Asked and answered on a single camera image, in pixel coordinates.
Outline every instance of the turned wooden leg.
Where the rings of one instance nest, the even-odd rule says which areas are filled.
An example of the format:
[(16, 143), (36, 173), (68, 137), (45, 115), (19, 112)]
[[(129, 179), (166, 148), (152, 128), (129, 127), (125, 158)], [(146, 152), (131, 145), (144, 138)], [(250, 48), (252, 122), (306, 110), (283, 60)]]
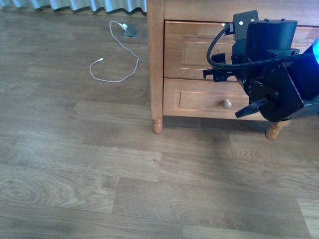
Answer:
[(163, 129), (163, 122), (160, 119), (153, 120), (153, 132), (156, 134), (160, 134)]
[(283, 127), (286, 127), (289, 124), (290, 124), (290, 120), (273, 123), (271, 128), (266, 133), (266, 138), (270, 140), (277, 138), (277, 136), (279, 135), (279, 132), (283, 129)]

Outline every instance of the curtain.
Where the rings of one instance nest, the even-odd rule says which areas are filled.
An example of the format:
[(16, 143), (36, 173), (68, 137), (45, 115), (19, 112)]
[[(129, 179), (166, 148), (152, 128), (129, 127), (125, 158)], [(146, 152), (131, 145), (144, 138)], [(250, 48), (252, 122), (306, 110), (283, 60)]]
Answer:
[(0, 0), (0, 6), (10, 4), (14, 4), (16, 7), (30, 6), (32, 8), (50, 5), (53, 10), (66, 6), (71, 7), (72, 10), (78, 10), (89, 6), (92, 11), (96, 11), (100, 7), (104, 7), (105, 11), (120, 8), (132, 11), (137, 7), (140, 7), (143, 12), (147, 11), (146, 0)]

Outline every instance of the wooden knob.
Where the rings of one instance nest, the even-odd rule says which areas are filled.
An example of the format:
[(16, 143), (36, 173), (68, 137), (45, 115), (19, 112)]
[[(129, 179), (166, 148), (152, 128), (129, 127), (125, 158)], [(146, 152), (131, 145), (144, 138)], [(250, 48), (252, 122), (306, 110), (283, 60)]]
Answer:
[(224, 109), (231, 108), (231, 102), (229, 100), (224, 100), (223, 107), (224, 107)]

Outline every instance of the charging cable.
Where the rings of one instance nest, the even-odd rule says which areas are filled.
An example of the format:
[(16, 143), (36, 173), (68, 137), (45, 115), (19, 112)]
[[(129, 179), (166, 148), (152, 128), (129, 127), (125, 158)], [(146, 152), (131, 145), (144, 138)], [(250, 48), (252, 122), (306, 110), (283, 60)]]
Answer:
[(124, 78), (121, 79), (121, 80), (118, 80), (118, 81), (103, 80), (103, 79), (100, 79), (100, 78), (97, 78), (97, 77), (93, 76), (92, 70), (91, 70), (92, 66), (93, 66), (95, 63), (104, 60), (104, 58), (100, 58), (99, 60), (93, 62), (93, 63), (90, 65), (90, 73), (91, 73), (91, 76), (92, 76), (94, 79), (96, 79), (96, 80), (104, 81), (104, 82), (110, 82), (110, 83), (116, 83), (116, 82), (121, 82), (121, 81), (125, 80), (126, 78), (130, 77), (131, 75), (133, 75), (133, 74), (136, 72), (136, 69), (137, 69), (137, 67), (138, 67), (140, 58), (139, 58), (137, 55), (135, 55), (135, 54), (133, 53), (133, 51), (131, 51), (129, 48), (123, 46), (123, 44), (113, 35), (112, 28), (111, 28), (111, 23), (112, 23), (112, 22), (117, 23), (123, 30), (126, 30), (126, 28), (127, 28), (128, 26), (127, 26), (125, 23), (120, 24), (120, 23), (117, 22), (117, 21), (110, 21), (110, 31), (111, 31), (112, 37), (113, 37), (124, 49), (128, 50), (129, 52), (131, 52), (132, 55), (137, 58), (137, 60), (136, 60), (136, 65), (135, 65), (135, 69), (134, 69), (134, 71), (133, 71), (131, 74), (129, 74), (128, 76), (124, 77)]

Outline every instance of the wooden drawer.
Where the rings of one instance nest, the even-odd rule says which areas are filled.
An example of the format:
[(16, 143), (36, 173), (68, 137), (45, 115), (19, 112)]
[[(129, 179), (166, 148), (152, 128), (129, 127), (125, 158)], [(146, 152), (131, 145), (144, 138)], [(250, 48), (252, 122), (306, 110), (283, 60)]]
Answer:
[(318, 0), (165, 0), (165, 19), (231, 22), (233, 15), (257, 10), (259, 19), (297, 20), (298, 25), (319, 26)]
[[(225, 109), (229, 100), (232, 107)], [(163, 114), (203, 118), (236, 119), (235, 112), (247, 106), (248, 96), (237, 81), (164, 79)], [(243, 120), (265, 120), (260, 113)]]
[[(223, 29), (220, 23), (165, 22), (164, 77), (203, 79), (202, 70), (211, 68), (207, 49)], [(216, 44), (213, 54), (225, 52), (231, 63), (233, 36), (225, 36)]]

